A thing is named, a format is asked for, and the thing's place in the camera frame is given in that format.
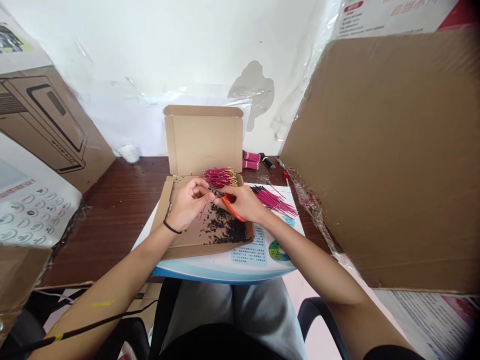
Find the bundle of pink incense sticks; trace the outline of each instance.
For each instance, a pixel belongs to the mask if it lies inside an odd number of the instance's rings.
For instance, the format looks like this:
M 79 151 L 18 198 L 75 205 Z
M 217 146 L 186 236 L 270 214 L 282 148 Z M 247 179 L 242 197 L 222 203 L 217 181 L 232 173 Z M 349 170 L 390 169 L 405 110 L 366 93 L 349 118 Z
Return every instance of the bundle of pink incense sticks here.
M 237 173 L 231 167 L 213 168 L 203 172 L 205 181 L 215 189 L 225 186 L 238 186 Z
M 259 154 L 243 150 L 242 167 L 244 169 L 258 170 L 259 169 L 259 163 L 260 163 L 260 155 Z
M 298 211 L 290 204 L 287 204 L 282 200 L 281 197 L 285 198 L 282 194 L 278 192 L 277 189 L 275 189 L 273 186 L 272 188 L 281 196 L 277 196 L 272 194 L 270 191 L 268 191 L 266 188 L 263 186 L 250 186 L 252 189 L 253 193 L 256 195 L 256 197 L 260 200 L 260 202 L 266 206 L 267 208 L 271 210 L 275 210 L 276 212 L 285 215 L 286 217 L 289 217 L 291 219 L 296 218 L 299 213 Z

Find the gray pants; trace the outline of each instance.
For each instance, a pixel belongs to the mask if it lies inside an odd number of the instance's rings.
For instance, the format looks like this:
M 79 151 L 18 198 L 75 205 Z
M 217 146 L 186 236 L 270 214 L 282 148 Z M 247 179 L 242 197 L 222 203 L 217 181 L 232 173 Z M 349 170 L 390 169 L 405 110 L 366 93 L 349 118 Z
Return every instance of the gray pants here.
M 183 280 L 161 350 L 179 336 L 215 323 L 235 325 L 285 359 L 307 358 L 281 278 L 250 286 Z

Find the cardboard box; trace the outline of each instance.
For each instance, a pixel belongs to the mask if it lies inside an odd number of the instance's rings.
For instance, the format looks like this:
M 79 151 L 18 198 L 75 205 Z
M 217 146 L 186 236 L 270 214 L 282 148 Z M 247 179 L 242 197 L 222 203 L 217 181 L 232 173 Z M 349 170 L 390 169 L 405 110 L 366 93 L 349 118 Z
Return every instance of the cardboard box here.
M 331 42 L 285 141 L 371 287 L 479 290 L 476 31 Z
M 201 176 L 212 168 L 233 168 L 242 171 L 243 112 L 236 107 L 169 105 L 164 110 L 170 173 L 161 192 L 151 231 L 168 216 L 177 192 L 190 179 Z M 208 140 L 215 134 L 214 140 Z M 237 175 L 238 185 L 243 184 Z M 188 229 L 177 236 L 162 260 L 188 258 L 230 251 L 253 241 L 255 232 L 251 222 L 241 223 L 230 214 L 223 222 L 235 220 L 245 227 L 245 241 L 223 242 L 228 239 L 227 228 L 209 228 L 217 219 L 216 206 L 205 207 Z
M 0 251 L 0 348 L 52 254 L 51 249 L 3 245 Z
M 85 193 L 115 160 L 40 45 L 0 9 L 0 132 Z

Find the red label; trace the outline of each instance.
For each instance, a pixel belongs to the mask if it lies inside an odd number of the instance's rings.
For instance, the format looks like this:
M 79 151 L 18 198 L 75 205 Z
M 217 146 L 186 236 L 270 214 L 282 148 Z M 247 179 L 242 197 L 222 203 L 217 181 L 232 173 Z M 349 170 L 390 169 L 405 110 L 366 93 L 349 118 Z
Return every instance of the red label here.
M 357 2 L 356 4 L 347 6 L 343 12 L 344 12 L 344 13 L 348 13 L 349 11 L 358 9 L 358 8 L 361 7 L 363 4 L 364 4 L 363 1 Z

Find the brown table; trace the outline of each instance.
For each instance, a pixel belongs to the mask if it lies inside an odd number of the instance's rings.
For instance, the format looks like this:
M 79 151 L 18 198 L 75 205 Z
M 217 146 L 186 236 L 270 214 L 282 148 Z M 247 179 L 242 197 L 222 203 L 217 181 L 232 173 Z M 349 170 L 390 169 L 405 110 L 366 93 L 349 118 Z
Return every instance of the brown table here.
M 268 169 L 263 163 L 258 170 L 244 169 L 241 173 L 244 181 L 266 184 L 269 179 L 273 185 L 286 186 L 284 170 L 275 158 L 269 157 L 275 169 Z M 85 197 L 38 288 L 93 284 L 127 256 L 159 201 L 168 175 L 168 157 L 143 157 L 134 165 L 116 159 Z M 306 237 L 330 252 L 322 234 L 299 204 L 293 186 L 292 190 Z

